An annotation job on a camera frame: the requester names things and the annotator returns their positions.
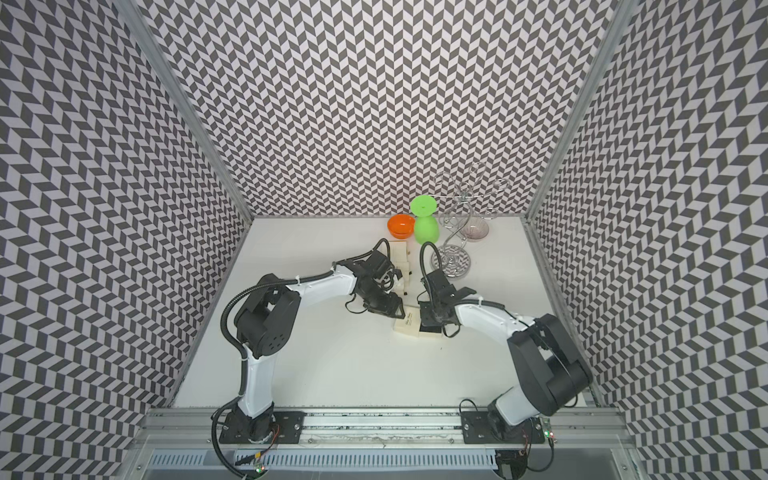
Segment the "cream jewelry box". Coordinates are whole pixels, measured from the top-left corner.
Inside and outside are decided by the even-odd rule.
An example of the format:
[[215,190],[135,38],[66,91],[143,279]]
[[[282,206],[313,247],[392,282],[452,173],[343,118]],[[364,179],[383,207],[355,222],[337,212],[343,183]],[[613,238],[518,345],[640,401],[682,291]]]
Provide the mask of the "cream jewelry box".
[[397,263],[396,269],[400,271],[401,276],[395,283],[394,291],[398,295],[407,295],[411,283],[411,268],[408,263]]
[[406,241],[390,241],[390,261],[400,268],[409,264],[409,250]]
[[440,328],[428,329],[421,323],[420,309],[414,306],[404,307],[405,316],[396,319],[393,331],[397,334],[419,339],[438,339],[442,337]]

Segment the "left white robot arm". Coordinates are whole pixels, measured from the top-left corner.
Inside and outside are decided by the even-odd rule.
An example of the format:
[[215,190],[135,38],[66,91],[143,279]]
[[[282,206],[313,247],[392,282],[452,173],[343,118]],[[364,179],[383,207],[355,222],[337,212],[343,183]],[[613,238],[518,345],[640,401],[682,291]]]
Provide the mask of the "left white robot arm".
[[276,355],[288,343],[303,307],[349,296],[363,301],[365,313],[403,319],[403,300],[394,291],[401,278],[390,242],[382,238],[363,254],[333,262],[325,273],[292,279],[267,274],[237,294],[225,306],[219,326],[239,354],[240,385],[236,398],[212,416],[213,438],[223,444],[245,444],[275,435]]

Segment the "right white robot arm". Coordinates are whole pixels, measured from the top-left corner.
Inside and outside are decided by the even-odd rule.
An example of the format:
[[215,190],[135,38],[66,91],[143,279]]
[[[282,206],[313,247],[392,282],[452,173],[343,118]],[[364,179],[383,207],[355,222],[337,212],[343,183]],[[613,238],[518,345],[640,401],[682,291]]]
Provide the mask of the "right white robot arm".
[[483,299],[471,288],[456,288],[431,242],[420,248],[419,268],[428,296],[419,303],[422,321],[448,338],[464,329],[477,331],[510,354],[517,383],[491,401],[485,413],[493,440],[531,439],[527,423],[557,413],[590,386],[593,374],[588,362],[558,317],[525,317]]

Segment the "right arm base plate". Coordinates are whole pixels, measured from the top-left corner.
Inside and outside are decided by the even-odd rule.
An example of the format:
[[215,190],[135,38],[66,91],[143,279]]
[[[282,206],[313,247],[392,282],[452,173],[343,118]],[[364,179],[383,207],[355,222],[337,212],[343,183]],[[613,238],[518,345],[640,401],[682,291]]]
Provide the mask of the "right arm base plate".
[[545,444],[544,427],[532,417],[517,425],[508,424],[499,414],[464,411],[460,414],[465,444]]

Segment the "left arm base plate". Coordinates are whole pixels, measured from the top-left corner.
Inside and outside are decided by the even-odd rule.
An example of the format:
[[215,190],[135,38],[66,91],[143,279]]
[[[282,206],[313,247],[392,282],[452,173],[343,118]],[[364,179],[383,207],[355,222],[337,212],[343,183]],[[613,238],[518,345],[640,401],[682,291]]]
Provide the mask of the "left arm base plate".
[[229,412],[218,434],[225,445],[298,444],[306,414],[303,411],[271,410],[249,417],[240,410]]

